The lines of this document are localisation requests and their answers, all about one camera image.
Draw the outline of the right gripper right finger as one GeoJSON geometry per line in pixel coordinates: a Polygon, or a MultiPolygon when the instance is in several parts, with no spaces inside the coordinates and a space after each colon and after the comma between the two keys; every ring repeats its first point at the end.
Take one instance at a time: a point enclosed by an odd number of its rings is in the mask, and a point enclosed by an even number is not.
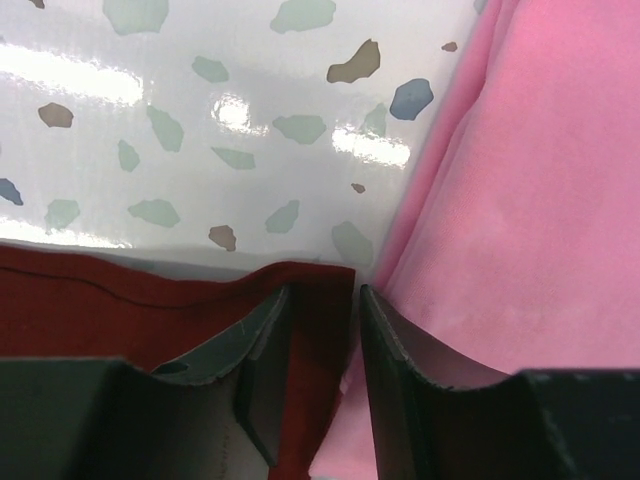
{"type": "Polygon", "coordinates": [[[370,286],[361,345],[382,479],[635,479],[639,373],[503,375],[437,341],[370,286]]]}

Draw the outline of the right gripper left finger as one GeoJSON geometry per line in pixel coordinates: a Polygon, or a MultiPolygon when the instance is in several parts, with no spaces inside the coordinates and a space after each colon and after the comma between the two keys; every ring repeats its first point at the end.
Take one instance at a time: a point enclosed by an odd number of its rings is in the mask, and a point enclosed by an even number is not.
{"type": "Polygon", "coordinates": [[[119,358],[1,363],[5,479],[265,479],[278,460],[291,290],[145,372],[119,358]]]}

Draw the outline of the dark red t shirt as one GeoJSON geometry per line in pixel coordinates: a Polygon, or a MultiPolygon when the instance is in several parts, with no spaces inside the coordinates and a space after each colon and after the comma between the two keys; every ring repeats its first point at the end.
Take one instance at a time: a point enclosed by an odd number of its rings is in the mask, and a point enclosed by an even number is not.
{"type": "Polygon", "coordinates": [[[171,280],[88,255],[1,250],[5,357],[120,356],[150,370],[292,289],[294,317],[283,437],[273,479],[305,479],[338,399],[353,270],[280,262],[227,282],[171,280]]]}

